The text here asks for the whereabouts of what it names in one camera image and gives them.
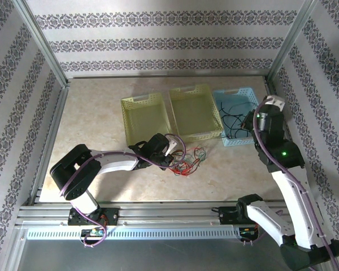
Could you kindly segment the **blue plastic basket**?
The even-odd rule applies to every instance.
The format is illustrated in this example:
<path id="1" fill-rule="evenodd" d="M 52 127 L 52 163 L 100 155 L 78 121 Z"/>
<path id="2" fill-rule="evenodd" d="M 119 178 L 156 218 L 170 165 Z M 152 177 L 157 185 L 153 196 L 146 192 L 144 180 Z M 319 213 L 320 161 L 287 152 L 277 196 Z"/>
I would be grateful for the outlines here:
<path id="1" fill-rule="evenodd" d="M 246 115 L 257 108 L 258 100 L 252 88 L 214 90 L 212 92 L 223 124 L 221 139 L 225 147 L 252 144 L 251 133 L 241 130 Z"/>

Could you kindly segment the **pale green plastic basket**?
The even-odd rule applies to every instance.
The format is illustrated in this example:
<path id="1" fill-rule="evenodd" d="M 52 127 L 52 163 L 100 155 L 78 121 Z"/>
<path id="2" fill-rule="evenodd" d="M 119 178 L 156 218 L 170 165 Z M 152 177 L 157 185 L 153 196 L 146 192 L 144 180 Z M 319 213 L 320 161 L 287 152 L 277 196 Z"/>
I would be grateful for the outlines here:
<path id="1" fill-rule="evenodd" d="M 121 100 L 126 142 L 134 145 L 153 135 L 172 133 L 161 93 L 150 93 Z"/>

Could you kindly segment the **yellow plastic basket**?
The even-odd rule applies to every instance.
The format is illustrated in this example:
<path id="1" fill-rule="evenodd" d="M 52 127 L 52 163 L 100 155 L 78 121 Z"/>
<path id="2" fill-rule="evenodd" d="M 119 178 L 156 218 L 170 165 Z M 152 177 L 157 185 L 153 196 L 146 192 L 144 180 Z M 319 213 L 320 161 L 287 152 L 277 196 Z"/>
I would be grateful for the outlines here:
<path id="1" fill-rule="evenodd" d="M 174 88 L 168 93 L 175 127 L 184 142 L 221 136 L 223 124 L 208 84 Z"/>

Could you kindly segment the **small terminal board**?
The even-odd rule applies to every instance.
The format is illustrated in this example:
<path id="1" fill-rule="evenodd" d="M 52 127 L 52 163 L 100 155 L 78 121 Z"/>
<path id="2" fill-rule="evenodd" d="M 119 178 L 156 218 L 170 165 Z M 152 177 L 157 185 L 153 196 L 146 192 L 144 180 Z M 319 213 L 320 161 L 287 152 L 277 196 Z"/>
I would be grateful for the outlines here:
<path id="1" fill-rule="evenodd" d="M 81 237 L 103 237 L 105 234 L 104 229 L 100 227 L 92 228 L 92 229 L 82 229 Z"/>
<path id="2" fill-rule="evenodd" d="M 240 236 L 245 239 L 257 239 L 259 237 L 259 230 L 257 226 L 239 228 Z"/>

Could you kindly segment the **grey metal sheet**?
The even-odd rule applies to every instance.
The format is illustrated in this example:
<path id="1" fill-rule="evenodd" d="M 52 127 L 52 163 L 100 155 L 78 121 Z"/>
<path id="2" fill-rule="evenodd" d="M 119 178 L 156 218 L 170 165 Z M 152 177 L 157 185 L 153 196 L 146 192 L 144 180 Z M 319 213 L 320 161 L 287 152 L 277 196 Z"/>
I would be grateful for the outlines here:
<path id="1" fill-rule="evenodd" d="M 18 271 L 291 271 L 270 238 L 232 240 L 28 241 Z"/>

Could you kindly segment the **aluminium mounting rail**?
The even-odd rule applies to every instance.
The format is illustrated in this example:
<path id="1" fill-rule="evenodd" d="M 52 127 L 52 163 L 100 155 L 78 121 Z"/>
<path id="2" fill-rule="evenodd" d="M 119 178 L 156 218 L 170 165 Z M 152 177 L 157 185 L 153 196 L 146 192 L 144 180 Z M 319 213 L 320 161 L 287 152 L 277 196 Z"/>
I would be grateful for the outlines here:
<path id="1" fill-rule="evenodd" d="M 174 201 L 174 202 L 102 202 L 102 208 L 119 210 L 118 225 L 129 227 L 174 228 L 219 225 L 215 207 L 235 207 L 235 201 Z M 69 203 L 37 203 L 22 206 L 15 220 L 15 227 L 66 226 Z"/>

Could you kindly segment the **aluminium rear rail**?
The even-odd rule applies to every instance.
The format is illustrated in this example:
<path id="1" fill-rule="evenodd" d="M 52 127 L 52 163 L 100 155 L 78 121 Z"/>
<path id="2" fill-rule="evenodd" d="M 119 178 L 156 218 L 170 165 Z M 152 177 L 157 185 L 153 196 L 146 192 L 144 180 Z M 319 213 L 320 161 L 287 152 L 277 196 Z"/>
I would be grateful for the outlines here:
<path id="1" fill-rule="evenodd" d="M 68 78 L 67 82 L 73 80 L 89 80 L 89 79 L 115 79 L 115 78 L 211 78 L 211 77 L 264 77 L 267 78 L 267 75 L 261 74 L 249 74 L 249 75 L 237 75 L 237 74 L 223 74 L 223 75 L 129 75 L 129 76 L 75 76 L 73 78 Z"/>

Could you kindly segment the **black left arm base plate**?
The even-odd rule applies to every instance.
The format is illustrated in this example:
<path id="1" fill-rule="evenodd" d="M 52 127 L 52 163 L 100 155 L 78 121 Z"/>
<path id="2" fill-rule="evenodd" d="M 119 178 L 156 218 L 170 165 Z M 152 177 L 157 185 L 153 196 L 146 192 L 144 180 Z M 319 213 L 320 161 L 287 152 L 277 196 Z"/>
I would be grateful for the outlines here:
<path id="1" fill-rule="evenodd" d="M 100 223 L 104 226 L 115 226 L 118 223 L 119 209 L 118 208 L 101 208 L 86 215 L 91 220 Z M 75 208 L 71 208 L 67 220 L 69 226 L 83 226 L 83 225 L 95 225 L 95 223 L 84 218 Z"/>

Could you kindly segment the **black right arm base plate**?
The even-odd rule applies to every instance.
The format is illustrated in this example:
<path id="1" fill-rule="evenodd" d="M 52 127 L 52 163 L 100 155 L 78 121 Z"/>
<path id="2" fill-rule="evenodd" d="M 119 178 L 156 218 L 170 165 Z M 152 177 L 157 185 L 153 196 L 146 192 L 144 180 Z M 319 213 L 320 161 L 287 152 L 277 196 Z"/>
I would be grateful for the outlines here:
<path id="1" fill-rule="evenodd" d="M 221 225 L 243 225 L 251 223 L 236 207 L 219 207 L 219 220 Z"/>

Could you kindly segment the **aluminium frame post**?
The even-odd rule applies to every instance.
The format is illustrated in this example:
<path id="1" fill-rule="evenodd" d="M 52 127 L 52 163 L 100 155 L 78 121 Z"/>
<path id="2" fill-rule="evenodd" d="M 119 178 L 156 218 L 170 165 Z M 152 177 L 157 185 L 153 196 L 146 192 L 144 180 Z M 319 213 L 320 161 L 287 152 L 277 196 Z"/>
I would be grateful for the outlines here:
<path id="1" fill-rule="evenodd" d="M 61 68 L 60 63 L 58 62 L 52 48 L 49 45 L 49 42 L 47 41 L 43 31 L 41 30 L 35 16 L 30 10 L 30 7 L 27 4 L 26 0 L 12 0 L 12 2 L 15 8 L 18 10 L 18 13 L 22 17 L 23 22 L 26 23 L 35 40 L 35 43 L 43 53 L 46 61 L 48 62 L 55 77 L 58 79 L 61 87 L 67 87 L 68 78 Z"/>
<path id="2" fill-rule="evenodd" d="M 288 34 L 286 35 L 283 44 L 280 47 L 279 52 L 277 53 L 268 75 L 266 76 L 266 83 L 270 84 L 275 78 L 278 70 L 281 68 L 281 65 L 285 61 L 288 52 L 295 43 L 300 31 L 311 15 L 314 7 L 319 0 L 305 0 L 302 7 L 300 8 L 297 16 L 294 19 L 292 26 L 290 27 Z"/>

